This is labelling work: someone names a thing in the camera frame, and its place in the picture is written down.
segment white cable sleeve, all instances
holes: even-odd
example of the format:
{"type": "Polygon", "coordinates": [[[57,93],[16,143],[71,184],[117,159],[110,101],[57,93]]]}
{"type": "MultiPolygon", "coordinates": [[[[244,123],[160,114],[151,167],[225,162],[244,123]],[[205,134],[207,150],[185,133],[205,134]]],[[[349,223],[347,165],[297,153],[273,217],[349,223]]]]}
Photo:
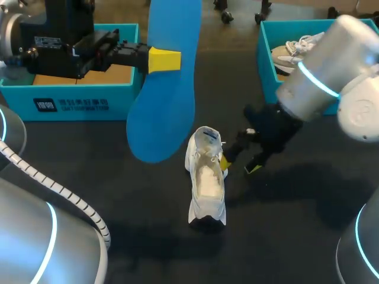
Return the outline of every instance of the white cable sleeve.
{"type": "Polygon", "coordinates": [[[82,200],[80,197],[78,197],[77,195],[69,191],[64,186],[53,181],[52,179],[48,178],[47,176],[40,173],[38,170],[36,170],[32,166],[30,166],[21,157],[19,157],[16,153],[14,153],[12,149],[10,149],[9,146],[5,144],[4,141],[2,141],[1,139],[0,139],[0,152],[9,161],[11,161],[16,167],[21,169],[24,173],[28,174],[34,180],[38,181],[39,183],[41,183],[43,186],[47,187],[48,189],[63,196],[68,201],[73,203],[76,207],[78,207],[80,210],[82,210],[84,213],[86,213],[86,215],[89,216],[91,220],[93,220],[96,227],[99,229],[99,232],[102,235],[102,238],[104,239],[107,249],[110,248],[111,235],[109,233],[108,227],[103,221],[103,219],[100,217],[100,215],[91,206],[89,206],[86,202],[84,202],[84,200],[82,200]]]}

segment logo on box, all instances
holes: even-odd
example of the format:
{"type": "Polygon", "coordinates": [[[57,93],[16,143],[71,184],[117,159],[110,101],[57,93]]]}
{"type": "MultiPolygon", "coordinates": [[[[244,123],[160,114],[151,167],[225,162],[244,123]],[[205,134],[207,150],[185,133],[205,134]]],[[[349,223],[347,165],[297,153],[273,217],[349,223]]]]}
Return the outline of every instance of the logo on box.
{"type": "Polygon", "coordinates": [[[38,111],[40,112],[57,112],[53,99],[33,99],[38,111]]]}

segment blue shoe insole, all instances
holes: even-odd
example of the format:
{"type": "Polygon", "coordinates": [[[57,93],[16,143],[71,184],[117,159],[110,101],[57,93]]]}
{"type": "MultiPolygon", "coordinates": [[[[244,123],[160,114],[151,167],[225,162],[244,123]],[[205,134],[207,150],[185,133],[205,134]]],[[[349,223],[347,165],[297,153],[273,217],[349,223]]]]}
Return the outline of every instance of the blue shoe insole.
{"type": "Polygon", "coordinates": [[[170,158],[195,117],[194,69],[201,26],[201,0],[152,0],[147,44],[180,51],[181,70],[146,75],[127,120],[133,154],[148,163],[170,158]]]}

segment teal storage bin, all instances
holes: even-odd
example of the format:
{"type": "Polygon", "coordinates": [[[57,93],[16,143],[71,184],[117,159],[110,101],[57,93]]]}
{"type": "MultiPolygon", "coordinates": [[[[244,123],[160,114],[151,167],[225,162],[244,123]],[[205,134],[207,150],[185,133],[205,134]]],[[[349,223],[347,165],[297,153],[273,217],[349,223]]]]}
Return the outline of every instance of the teal storage bin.
{"type": "MultiPolygon", "coordinates": [[[[97,24],[96,30],[120,30],[120,39],[138,43],[138,24],[97,24]]],[[[9,108],[23,121],[117,121],[126,120],[142,87],[137,68],[129,84],[33,86],[34,75],[0,82],[9,108]]]]}
{"type": "MultiPolygon", "coordinates": [[[[298,41],[304,35],[314,35],[327,31],[334,20],[298,20],[298,21],[265,21],[261,23],[257,48],[257,63],[262,89],[267,103],[277,102],[275,91],[283,81],[278,79],[271,50],[285,45],[286,41],[298,41]]],[[[370,19],[362,20],[366,25],[379,33],[370,19]]],[[[332,105],[325,114],[336,114],[338,105],[332,105]]]]}

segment white sneaker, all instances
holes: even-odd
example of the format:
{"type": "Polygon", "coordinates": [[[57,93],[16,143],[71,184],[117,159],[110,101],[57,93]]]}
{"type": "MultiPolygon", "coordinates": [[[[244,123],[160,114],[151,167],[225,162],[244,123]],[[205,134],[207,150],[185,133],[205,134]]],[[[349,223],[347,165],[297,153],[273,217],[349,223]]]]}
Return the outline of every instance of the white sneaker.
{"type": "Polygon", "coordinates": [[[315,35],[304,35],[299,41],[288,41],[284,46],[271,50],[272,61],[278,74],[288,76],[297,64],[303,61],[306,53],[312,50],[323,37],[324,32],[315,35]]]}
{"type": "Polygon", "coordinates": [[[188,222],[213,220],[226,225],[224,173],[220,167],[222,143],[220,133],[200,127],[190,138],[185,155],[185,168],[191,174],[192,201],[188,222]]]}

